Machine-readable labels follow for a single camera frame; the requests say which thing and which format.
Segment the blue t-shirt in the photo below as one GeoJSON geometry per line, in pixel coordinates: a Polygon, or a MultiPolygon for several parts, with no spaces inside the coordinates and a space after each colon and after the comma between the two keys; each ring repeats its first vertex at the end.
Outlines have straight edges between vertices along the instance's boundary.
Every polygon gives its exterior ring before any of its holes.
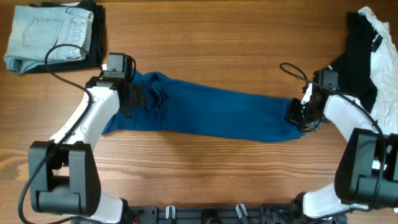
{"type": "Polygon", "coordinates": [[[174,131],[260,142],[303,136],[285,120],[288,98],[222,90],[169,78],[160,72],[137,73],[132,85],[143,90],[145,106],[118,111],[104,134],[117,130],[174,131]]]}

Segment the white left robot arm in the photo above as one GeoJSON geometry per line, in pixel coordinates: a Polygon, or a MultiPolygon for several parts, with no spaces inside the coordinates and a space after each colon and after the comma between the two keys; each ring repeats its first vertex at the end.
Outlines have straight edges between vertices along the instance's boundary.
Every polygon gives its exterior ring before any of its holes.
{"type": "Polygon", "coordinates": [[[71,223],[137,223],[125,199],[101,189],[93,150],[108,121],[137,103],[130,84],[135,60],[110,53],[108,66],[84,87],[84,97],[62,129],[28,151],[29,179],[21,198],[30,195],[38,213],[65,215],[71,223]]]}

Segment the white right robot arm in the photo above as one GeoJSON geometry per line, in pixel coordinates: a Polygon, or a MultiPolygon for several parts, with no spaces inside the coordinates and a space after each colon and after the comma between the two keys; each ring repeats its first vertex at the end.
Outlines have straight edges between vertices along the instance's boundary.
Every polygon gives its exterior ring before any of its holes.
{"type": "Polygon", "coordinates": [[[317,70],[311,80],[305,74],[299,79],[306,83],[305,96],[291,101],[286,120],[303,133],[333,123],[347,145],[334,182],[299,194],[291,203],[291,220],[333,222],[353,211],[397,210],[397,135],[384,133],[356,98],[340,92],[336,71],[317,70]]]}

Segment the folded black garment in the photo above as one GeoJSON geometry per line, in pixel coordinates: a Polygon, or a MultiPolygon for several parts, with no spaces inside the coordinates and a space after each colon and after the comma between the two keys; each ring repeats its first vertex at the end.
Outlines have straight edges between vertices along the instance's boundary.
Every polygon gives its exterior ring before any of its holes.
{"type": "Polygon", "coordinates": [[[97,3],[93,1],[74,2],[71,4],[71,7],[85,9],[93,13],[93,22],[91,25],[91,42],[90,47],[87,48],[90,56],[81,61],[50,64],[50,69],[54,72],[66,72],[99,67],[103,61],[104,47],[102,44],[102,38],[105,25],[104,7],[97,5],[97,3]]]}

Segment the black t-shirt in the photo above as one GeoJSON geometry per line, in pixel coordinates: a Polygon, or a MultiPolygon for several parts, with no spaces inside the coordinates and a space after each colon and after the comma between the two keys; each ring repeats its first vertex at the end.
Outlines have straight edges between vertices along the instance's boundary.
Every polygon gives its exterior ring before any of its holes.
{"type": "Polygon", "coordinates": [[[377,32],[366,16],[357,12],[347,13],[346,27],[345,52],[330,67],[338,72],[340,90],[358,98],[370,112],[377,97],[377,87],[371,80],[371,52],[377,32]]]}

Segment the white garment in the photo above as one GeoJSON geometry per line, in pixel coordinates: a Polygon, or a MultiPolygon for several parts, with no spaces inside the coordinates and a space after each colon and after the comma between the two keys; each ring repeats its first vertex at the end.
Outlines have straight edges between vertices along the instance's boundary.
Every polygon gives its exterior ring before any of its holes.
{"type": "Polygon", "coordinates": [[[386,130],[397,133],[397,49],[392,41],[388,22],[380,21],[370,7],[359,11],[374,29],[371,50],[372,82],[377,88],[371,116],[386,130]]]}

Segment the folded light blue jeans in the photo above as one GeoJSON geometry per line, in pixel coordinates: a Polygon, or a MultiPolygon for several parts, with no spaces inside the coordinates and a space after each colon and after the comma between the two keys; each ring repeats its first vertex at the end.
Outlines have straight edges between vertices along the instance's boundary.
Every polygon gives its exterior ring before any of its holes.
{"type": "Polygon", "coordinates": [[[56,45],[48,63],[84,60],[91,44],[94,15],[78,7],[16,6],[7,51],[7,70],[22,74],[43,65],[47,52],[56,45]]]}

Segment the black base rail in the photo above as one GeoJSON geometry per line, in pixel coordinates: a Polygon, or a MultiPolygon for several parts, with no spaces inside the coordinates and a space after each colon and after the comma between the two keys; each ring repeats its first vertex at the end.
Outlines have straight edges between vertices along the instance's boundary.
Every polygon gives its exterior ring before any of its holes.
{"type": "Polygon", "coordinates": [[[169,205],[165,208],[155,206],[129,207],[122,215],[120,223],[127,224],[284,224],[284,223],[331,223],[347,224],[346,215],[335,215],[318,220],[299,215],[298,206],[287,204],[264,204],[247,207],[183,207],[169,205]]]}

